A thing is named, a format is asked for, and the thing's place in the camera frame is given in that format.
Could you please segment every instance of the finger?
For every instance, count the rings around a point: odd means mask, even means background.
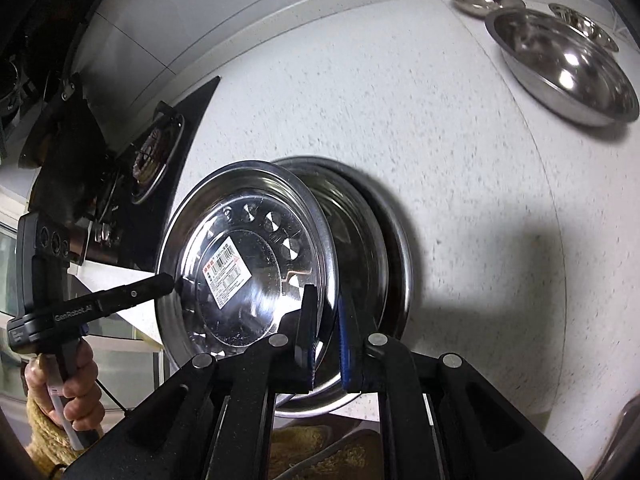
[[[83,368],[78,368],[73,377],[69,377],[63,386],[62,392],[65,397],[82,397],[89,393],[98,377],[98,365],[91,361]]]
[[[76,350],[76,367],[84,368],[91,361],[94,360],[94,351],[91,345],[84,339],[78,342],[78,349]]]
[[[98,405],[94,407],[93,411],[89,413],[89,415],[84,416],[79,420],[75,420],[73,427],[76,431],[97,430],[103,419],[104,406],[101,402],[98,402]]]
[[[56,424],[60,424],[60,419],[56,414],[56,410],[49,397],[47,390],[47,375],[42,367],[41,356],[34,357],[29,361],[24,369],[24,379],[29,387],[29,393],[42,412],[53,420]]]
[[[79,420],[89,415],[100,402],[101,397],[102,392],[98,385],[94,383],[94,386],[85,396],[76,397],[66,404],[64,412],[66,420]]]

